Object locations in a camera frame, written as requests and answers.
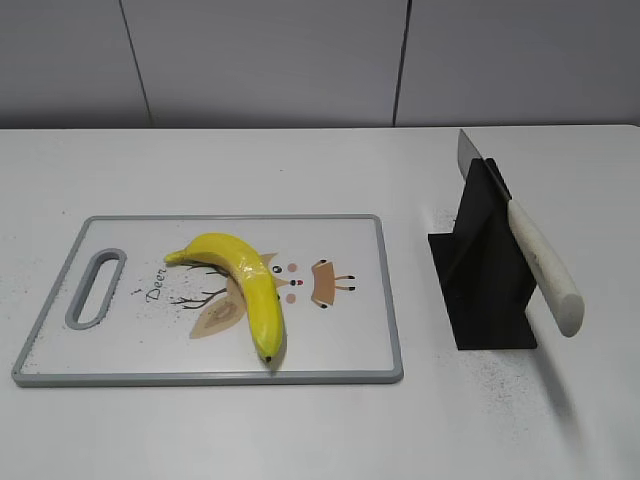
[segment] yellow banana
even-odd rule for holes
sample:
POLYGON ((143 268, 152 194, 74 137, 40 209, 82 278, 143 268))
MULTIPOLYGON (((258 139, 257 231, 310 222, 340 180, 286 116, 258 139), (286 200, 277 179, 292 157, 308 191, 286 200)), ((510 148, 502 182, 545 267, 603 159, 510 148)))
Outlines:
POLYGON ((273 277, 258 252, 233 235, 205 233, 164 261, 169 265, 200 262, 227 270, 242 289, 258 354, 271 362, 282 345, 284 321, 273 277))

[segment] white table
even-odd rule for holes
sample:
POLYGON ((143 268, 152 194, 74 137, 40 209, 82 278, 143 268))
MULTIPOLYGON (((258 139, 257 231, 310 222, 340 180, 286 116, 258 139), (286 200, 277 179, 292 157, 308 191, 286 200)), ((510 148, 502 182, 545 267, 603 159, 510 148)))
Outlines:
POLYGON ((635 479, 640 129, 471 128, 585 296, 536 351, 459 352, 426 234, 463 188, 457 129, 0 132, 0 478, 635 479), (82 221, 378 214, 404 380, 20 389, 10 368, 82 221))

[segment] kitchen knife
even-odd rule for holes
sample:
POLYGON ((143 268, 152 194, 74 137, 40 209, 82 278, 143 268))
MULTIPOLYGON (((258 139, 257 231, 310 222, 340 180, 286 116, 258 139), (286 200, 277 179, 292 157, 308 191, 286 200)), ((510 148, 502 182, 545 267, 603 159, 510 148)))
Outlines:
MULTIPOLYGON (((463 130, 458 135, 458 167, 467 179, 471 161, 484 158, 463 130)), ((565 337, 572 337, 582 326, 584 300, 560 257, 533 223, 523 208, 511 198, 496 172, 486 164, 490 174, 507 200, 507 221, 516 243, 524 255, 531 273, 544 295, 558 328, 565 337)))

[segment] white knife handle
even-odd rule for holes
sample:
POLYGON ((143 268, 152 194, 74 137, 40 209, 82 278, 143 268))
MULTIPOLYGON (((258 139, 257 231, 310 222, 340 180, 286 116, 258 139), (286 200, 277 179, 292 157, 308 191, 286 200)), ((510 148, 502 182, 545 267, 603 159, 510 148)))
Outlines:
POLYGON ((558 328, 565 337, 573 337, 582 326, 584 300, 571 275, 544 235, 513 199, 507 204, 507 219, 558 328))

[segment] black knife holder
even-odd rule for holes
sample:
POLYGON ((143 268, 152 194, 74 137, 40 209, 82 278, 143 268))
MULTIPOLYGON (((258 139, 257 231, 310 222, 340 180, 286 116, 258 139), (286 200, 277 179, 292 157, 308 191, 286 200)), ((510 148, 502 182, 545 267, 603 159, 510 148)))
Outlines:
POLYGON ((501 191, 508 192, 493 159, 474 159, 453 232, 429 235, 458 350, 538 345, 524 314, 536 283, 501 191))

